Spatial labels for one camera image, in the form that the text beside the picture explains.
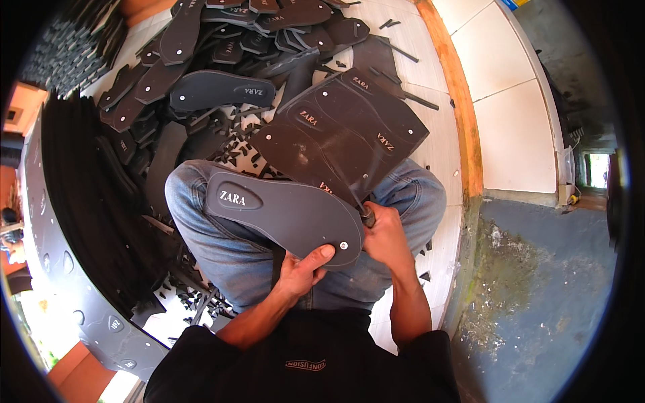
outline hand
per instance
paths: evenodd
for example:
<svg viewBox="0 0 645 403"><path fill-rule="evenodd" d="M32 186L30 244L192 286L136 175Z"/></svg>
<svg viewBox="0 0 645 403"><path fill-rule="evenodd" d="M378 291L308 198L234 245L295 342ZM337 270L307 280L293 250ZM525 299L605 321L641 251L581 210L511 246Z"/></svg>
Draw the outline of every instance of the hand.
<svg viewBox="0 0 645 403"><path fill-rule="evenodd" d="M330 261L334 253L336 249L332 245L322 245L304 259L298 259L287 251L274 290L285 294L295 305L298 298L323 279L327 270L321 266Z"/></svg>
<svg viewBox="0 0 645 403"><path fill-rule="evenodd" d="M414 268L414 256L408 247L408 240L403 232L399 212L395 208L379 206L365 202L364 205L374 211L374 227L365 231L363 249L374 260L385 264L390 270Z"/></svg>

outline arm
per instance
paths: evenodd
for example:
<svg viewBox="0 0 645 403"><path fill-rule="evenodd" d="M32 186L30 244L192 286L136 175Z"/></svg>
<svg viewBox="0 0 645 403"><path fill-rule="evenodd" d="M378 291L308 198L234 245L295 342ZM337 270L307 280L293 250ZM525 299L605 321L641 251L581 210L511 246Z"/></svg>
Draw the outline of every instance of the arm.
<svg viewBox="0 0 645 403"><path fill-rule="evenodd" d="M327 271L321 266L330 261L335 252L332 245L323 245L302 260L287 252L280 279L265 300L240 313L216 335L242 351L267 337L298 298L323 279Z"/></svg>
<svg viewBox="0 0 645 403"><path fill-rule="evenodd" d="M364 227L364 249L371 258L385 264L392 274L392 339L401 349L432 330L430 307L417 279L414 257L399 212L372 202L365 202L365 205L374 211L376 222L372 228Z"/></svg>

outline knee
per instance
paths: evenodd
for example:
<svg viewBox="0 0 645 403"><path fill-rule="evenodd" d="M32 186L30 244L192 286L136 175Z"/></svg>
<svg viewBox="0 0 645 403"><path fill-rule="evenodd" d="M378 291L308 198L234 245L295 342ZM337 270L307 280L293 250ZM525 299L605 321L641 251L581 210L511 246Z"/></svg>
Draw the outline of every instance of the knee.
<svg viewBox="0 0 645 403"><path fill-rule="evenodd" d="M168 209L173 217L177 212L193 208L193 204L195 204L194 191L206 182L194 164L195 162L198 161L186 161L180 164L166 178L164 193Z"/></svg>
<svg viewBox="0 0 645 403"><path fill-rule="evenodd" d="M422 224L431 237L446 211L446 189L432 172L408 161L410 164L404 172L404 180L415 187L414 208L411 210L414 211L415 221Z"/></svg>

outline black shirt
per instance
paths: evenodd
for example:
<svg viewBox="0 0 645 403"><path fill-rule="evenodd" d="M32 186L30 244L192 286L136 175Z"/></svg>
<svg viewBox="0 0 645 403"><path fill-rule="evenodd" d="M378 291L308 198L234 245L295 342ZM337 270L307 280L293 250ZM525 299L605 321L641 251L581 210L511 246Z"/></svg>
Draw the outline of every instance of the black shirt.
<svg viewBox="0 0 645 403"><path fill-rule="evenodd" d="M367 332L369 312L291 310L245 352L190 326L146 387L149 402L458 402L444 331L398 356Z"/></svg>

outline blue jeans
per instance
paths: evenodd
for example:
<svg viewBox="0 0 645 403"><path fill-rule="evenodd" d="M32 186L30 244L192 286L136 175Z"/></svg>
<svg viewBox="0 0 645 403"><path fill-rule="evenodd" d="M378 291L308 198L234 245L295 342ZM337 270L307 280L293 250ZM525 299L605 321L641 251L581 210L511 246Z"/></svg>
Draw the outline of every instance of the blue jeans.
<svg viewBox="0 0 645 403"><path fill-rule="evenodd" d="M271 291L273 254L258 231L204 212L206 182L214 162L186 161L166 180L166 201L186 245L204 274L242 312ZM432 238L446 209L446 191L428 170L406 159L374 189L375 202L399 211L416 255ZM297 308L372 310L392 285L390 270L361 252L356 266L330 271Z"/></svg>

